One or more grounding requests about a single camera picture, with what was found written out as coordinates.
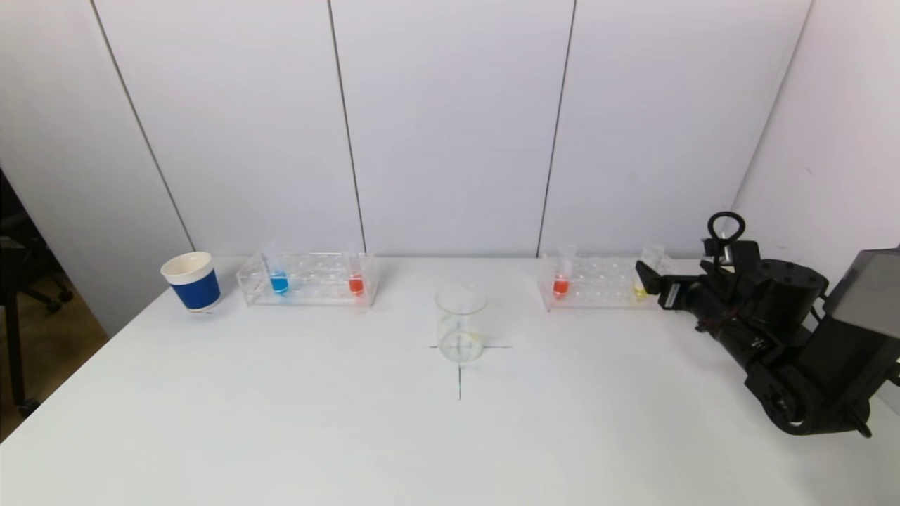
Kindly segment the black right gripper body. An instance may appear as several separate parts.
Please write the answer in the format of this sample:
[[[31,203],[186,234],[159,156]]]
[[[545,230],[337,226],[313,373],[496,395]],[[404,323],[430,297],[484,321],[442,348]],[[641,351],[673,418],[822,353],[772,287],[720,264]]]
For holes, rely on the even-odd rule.
[[[695,317],[695,330],[714,335],[730,319],[730,305],[714,290],[708,275],[664,275],[658,304],[665,311]]]

